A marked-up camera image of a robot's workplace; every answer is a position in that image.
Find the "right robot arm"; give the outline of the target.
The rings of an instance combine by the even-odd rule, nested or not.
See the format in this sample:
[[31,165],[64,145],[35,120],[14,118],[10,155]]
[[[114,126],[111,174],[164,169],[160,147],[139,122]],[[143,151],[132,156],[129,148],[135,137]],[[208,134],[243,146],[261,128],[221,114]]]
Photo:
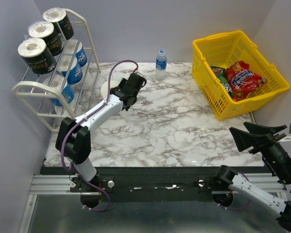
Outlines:
[[[281,145],[291,141],[291,124],[289,127],[270,127],[245,122],[244,126],[245,131],[235,127],[229,129],[238,151],[261,154],[271,174],[244,175],[221,165],[214,177],[207,181],[207,186],[221,208],[227,209],[232,202],[232,193],[239,193],[268,210],[278,224],[291,233],[291,155]],[[283,133],[287,128],[289,134]]]

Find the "black roll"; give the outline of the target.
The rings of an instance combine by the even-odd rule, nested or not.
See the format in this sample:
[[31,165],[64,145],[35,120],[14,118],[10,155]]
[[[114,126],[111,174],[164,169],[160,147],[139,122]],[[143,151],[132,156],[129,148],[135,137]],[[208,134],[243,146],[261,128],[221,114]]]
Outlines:
[[43,14],[43,19],[51,22],[57,33],[61,34],[65,40],[69,40],[74,36],[72,23],[63,8],[55,7],[46,10]]
[[17,51],[34,74],[51,73],[57,65],[54,56],[41,38],[30,37],[24,40]]
[[29,36],[43,39],[53,56],[62,53],[62,41],[51,22],[39,21],[28,27]]

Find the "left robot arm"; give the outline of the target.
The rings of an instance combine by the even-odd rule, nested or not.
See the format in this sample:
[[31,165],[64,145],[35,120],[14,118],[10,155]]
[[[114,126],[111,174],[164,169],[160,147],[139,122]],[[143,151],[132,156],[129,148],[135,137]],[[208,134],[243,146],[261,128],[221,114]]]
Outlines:
[[91,153],[91,134],[104,122],[123,110],[128,110],[137,102],[137,95],[146,85],[146,79],[138,73],[131,73],[128,79],[111,87],[107,82],[107,96],[95,107],[74,119],[62,120],[55,148],[61,153],[62,164],[67,158],[82,178],[81,186],[88,192],[97,188],[97,170],[89,159]]

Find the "blue sea monsters roll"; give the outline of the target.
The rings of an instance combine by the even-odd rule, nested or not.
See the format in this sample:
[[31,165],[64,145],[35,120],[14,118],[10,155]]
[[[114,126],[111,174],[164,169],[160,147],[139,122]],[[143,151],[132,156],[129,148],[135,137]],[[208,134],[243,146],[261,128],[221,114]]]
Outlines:
[[87,64],[87,56],[83,44],[77,39],[70,39],[65,43],[64,54],[75,54],[80,67],[83,67]]

